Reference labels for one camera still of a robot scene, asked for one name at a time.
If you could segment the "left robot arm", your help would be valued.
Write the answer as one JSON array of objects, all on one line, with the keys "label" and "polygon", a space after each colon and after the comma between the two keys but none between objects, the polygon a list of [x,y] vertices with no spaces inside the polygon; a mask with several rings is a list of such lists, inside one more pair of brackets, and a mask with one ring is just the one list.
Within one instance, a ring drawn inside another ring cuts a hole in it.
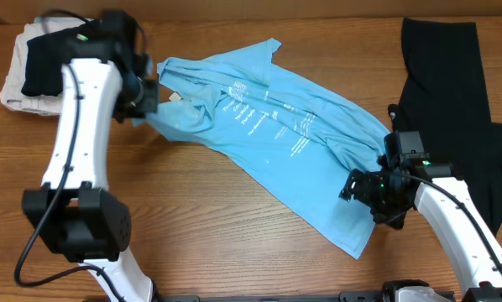
[{"label": "left robot arm", "polygon": [[107,178],[112,121],[144,117],[158,103],[144,30],[119,16],[48,31],[43,41],[61,65],[63,106],[41,186],[22,197],[32,238],[64,256],[72,273],[89,272],[109,300],[157,301],[154,281],[131,251],[130,210]]}]

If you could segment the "light blue t-shirt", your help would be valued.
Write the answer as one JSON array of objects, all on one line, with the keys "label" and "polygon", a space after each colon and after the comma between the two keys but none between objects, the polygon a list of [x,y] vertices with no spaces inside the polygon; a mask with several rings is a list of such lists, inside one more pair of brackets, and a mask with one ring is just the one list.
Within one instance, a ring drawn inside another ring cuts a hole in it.
[{"label": "light blue t-shirt", "polygon": [[276,39],[203,60],[170,57],[159,83],[176,94],[145,122],[166,139],[229,157],[327,240],[358,258],[369,208],[340,194],[354,169],[376,171],[387,128],[371,113],[277,66]]}]

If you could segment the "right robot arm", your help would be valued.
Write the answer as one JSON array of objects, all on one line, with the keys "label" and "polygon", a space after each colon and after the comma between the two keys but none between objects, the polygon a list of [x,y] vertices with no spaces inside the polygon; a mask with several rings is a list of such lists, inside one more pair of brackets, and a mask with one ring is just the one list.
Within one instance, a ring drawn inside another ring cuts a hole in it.
[{"label": "right robot arm", "polygon": [[400,230],[418,211],[451,263],[464,301],[502,301],[502,247],[451,164],[412,159],[377,172],[354,169],[340,193],[370,209],[377,224]]}]

